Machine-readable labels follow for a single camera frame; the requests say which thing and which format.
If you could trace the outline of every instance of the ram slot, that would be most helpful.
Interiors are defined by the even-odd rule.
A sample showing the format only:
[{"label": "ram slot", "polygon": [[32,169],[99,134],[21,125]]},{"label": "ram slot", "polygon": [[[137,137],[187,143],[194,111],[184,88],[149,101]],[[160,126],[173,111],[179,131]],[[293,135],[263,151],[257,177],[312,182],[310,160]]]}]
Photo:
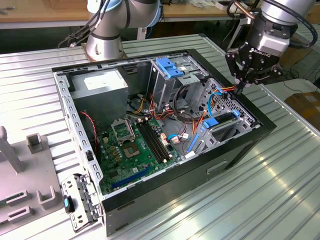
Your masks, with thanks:
[{"label": "ram slot", "polygon": [[151,149],[153,155],[156,158],[156,161],[160,164],[165,159],[168,160],[169,159],[168,153],[164,149],[162,143],[159,141],[155,133],[152,131],[150,125],[148,123],[138,124],[137,128],[142,134],[147,145]]},{"label": "ram slot", "polygon": [[145,140],[146,144],[149,146],[149,148],[151,149],[153,155],[155,156],[156,158],[156,161],[159,163],[159,162],[162,162],[162,157],[161,157],[161,154],[158,152],[155,144],[149,139],[148,137],[148,133],[146,132],[145,128],[144,128],[144,125],[140,125],[138,124],[137,125],[137,128],[138,130],[140,131],[141,135],[143,136],[143,139]]},{"label": "ram slot", "polygon": [[161,151],[163,159],[167,159],[168,160],[169,159],[169,155],[168,155],[167,151],[165,150],[165,147],[162,144],[162,142],[158,139],[158,137],[156,136],[156,134],[152,130],[151,126],[147,123],[145,125],[145,128],[146,128],[148,134],[154,139],[155,143],[157,144],[157,147]]}]

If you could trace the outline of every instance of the blue tab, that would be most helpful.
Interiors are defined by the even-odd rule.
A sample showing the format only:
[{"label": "blue tab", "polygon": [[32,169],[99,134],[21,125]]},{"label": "blue tab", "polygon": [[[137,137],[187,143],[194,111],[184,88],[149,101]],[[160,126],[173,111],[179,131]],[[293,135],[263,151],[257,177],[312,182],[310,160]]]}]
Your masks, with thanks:
[{"label": "blue tab", "polygon": [[69,206],[69,200],[68,198],[64,199],[64,206],[67,208]]},{"label": "blue tab", "polygon": [[190,146],[189,146],[189,148],[188,148],[188,150],[187,150],[188,153],[191,152],[191,150],[192,150],[192,148],[194,147],[194,145],[195,145],[195,143],[196,143],[196,141],[197,141],[198,138],[199,138],[199,134],[195,135],[194,139],[192,140],[192,143],[190,144]]},{"label": "blue tab", "polygon": [[234,109],[232,113],[235,115],[236,118],[240,116],[240,112],[237,109]]},{"label": "blue tab", "polygon": [[205,126],[206,129],[212,128],[217,124],[219,123],[214,117],[208,118],[203,122],[203,125]]},{"label": "blue tab", "polygon": [[219,86],[216,86],[216,89],[218,89],[218,91],[220,92],[220,93],[223,93],[224,91],[222,91],[222,89],[219,87]]},{"label": "blue tab", "polygon": [[165,75],[170,79],[181,77],[184,75],[184,73],[182,71],[179,71],[176,65],[167,57],[157,58],[156,63],[165,73]]}]

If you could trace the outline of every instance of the wooden table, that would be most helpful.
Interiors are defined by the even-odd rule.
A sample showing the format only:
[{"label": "wooden table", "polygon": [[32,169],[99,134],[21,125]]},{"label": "wooden table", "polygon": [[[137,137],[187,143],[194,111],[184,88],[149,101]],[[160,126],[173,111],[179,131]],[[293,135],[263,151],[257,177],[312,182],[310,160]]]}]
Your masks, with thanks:
[{"label": "wooden table", "polygon": [[[52,9],[49,0],[1,0],[0,8],[14,6],[0,15],[0,29],[82,26],[89,19],[87,9]],[[216,7],[197,8],[192,4],[164,5],[165,22],[227,20],[226,11]]]}]

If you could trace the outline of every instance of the motherboard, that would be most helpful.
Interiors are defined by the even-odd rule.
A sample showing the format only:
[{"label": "motherboard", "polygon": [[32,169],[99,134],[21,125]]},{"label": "motherboard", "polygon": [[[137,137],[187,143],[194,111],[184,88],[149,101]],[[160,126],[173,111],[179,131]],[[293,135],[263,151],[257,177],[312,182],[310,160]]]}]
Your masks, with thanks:
[{"label": "motherboard", "polygon": [[134,123],[128,119],[116,121],[110,128],[98,133],[98,142],[104,176],[100,181],[103,194],[181,161],[154,118]]}]

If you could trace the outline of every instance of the side panel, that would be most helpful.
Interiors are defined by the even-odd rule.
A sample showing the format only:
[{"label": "side panel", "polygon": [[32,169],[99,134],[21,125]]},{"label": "side panel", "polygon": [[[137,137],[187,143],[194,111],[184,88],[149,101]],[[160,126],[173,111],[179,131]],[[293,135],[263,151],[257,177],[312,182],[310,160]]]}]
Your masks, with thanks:
[{"label": "side panel", "polygon": [[[163,205],[195,189],[224,171],[227,166],[237,163],[257,141],[247,142],[193,170],[141,195],[125,205],[106,211],[106,230],[110,235],[130,223],[148,215]],[[102,201],[105,209],[108,202]]]}]

